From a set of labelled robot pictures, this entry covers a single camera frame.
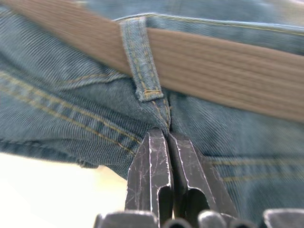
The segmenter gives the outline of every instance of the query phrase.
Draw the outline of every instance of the metal tool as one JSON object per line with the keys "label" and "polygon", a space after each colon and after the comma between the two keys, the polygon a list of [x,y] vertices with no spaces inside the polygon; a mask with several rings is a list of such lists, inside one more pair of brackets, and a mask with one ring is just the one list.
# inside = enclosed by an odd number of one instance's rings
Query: metal tool
{"label": "metal tool", "polygon": [[[97,216],[94,228],[257,228],[238,218],[215,168],[190,139],[152,129],[128,172],[125,211]],[[304,209],[269,209],[260,228],[303,228]]]}

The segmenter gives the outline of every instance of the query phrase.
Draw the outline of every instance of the belt loop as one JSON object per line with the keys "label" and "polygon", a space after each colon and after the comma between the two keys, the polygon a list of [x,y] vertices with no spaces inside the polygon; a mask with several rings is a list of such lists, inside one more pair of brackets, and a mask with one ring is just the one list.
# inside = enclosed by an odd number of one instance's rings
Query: belt loop
{"label": "belt loop", "polygon": [[138,99],[145,102],[163,98],[149,45],[145,17],[126,19],[121,22],[121,29]]}

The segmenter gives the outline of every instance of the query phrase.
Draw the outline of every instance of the brown belt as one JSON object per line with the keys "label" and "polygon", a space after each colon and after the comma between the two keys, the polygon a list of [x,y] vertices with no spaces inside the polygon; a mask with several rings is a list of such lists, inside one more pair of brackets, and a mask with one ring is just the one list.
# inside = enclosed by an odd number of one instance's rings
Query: brown belt
{"label": "brown belt", "polygon": [[[95,59],[131,74],[120,25],[67,0],[0,0]],[[304,57],[148,28],[167,89],[230,107],[304,122]]]}

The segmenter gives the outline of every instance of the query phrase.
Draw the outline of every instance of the belt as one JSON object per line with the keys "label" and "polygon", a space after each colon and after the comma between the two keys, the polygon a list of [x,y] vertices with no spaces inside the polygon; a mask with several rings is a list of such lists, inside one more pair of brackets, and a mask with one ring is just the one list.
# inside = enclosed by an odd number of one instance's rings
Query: belt
{"label": "belt", "polygon": [[[120,25],[67,0],[0,0],[98,61],[132,75]],[[218,104],[304,122],[304,57],[147,28],[161,86]]]}

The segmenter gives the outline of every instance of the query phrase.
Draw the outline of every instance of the jeans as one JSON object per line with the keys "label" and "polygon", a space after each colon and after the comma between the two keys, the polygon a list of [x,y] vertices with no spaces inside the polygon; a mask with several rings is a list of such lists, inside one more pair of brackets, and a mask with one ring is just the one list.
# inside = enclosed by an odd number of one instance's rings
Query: jeans
{"label": "jeans", "polygon": [[[91,0],[88,7],[116,8],[117,2]],[[267,208],[304,207],[304,125],[161,88],[146,27],[298,55],[304,55],[304,28],[274,24],[278,17],[262,1],[238,0],[261,15],[251,9],[214,15],[181,1],[180,16],[159,14],[178,11],[162,5],[171,1],[160,1],[159,8],[147,3],[145,9],[136,2],[130,1],[127,15],[158,13],[118,19],[133,77],[0,6],[0,151],[82,167],[106,165],[126,178],[143,136],[158,127],[165,135],[187,135],[209,157],[242,218],[258,222]],[[217,9],[219,1],[209,2]],[[171,6],[173,11],[166,10]],[[117,8],[108,16],[126,16],[121,13]],[[209,19],[199,19],[204,13]],[[198,18],[181,17],[191,15]]]}

